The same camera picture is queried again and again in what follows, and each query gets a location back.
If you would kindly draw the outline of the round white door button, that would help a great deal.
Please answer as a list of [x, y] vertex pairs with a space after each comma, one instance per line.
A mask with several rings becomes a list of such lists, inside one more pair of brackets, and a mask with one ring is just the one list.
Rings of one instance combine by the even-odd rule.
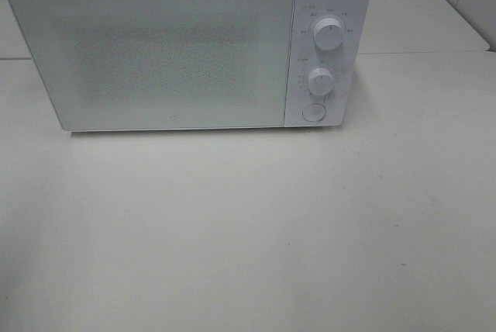
[[326, 117], [326, 108], [322, 104], [312, 103], [303, 109], [302, 117], [308, 122], [320, 122]]

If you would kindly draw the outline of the white timer knob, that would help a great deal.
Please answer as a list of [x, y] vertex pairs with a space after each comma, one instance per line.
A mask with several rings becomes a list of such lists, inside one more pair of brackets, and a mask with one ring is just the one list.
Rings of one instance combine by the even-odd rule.
[[335, 83], [336, 76], [329, 69], [319, 67], [308, 74], [307, 86], [312, 95], [328, 95], [335, 88]]

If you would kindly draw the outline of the white microwave door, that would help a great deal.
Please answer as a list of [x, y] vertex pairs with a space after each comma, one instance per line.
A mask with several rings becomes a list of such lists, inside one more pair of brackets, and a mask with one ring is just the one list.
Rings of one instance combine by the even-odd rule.
[[281, 126], [293, 0], [9, 0], [65, 130]]

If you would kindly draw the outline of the upper white power knob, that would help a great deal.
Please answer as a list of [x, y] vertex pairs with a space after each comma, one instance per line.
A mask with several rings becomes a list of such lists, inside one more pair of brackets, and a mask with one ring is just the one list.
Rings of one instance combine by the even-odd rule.
[[343, 24], [333, 16], [326, 16], [312, 28], [315, 45], [321, 50], [334, 50], [344, 40]]

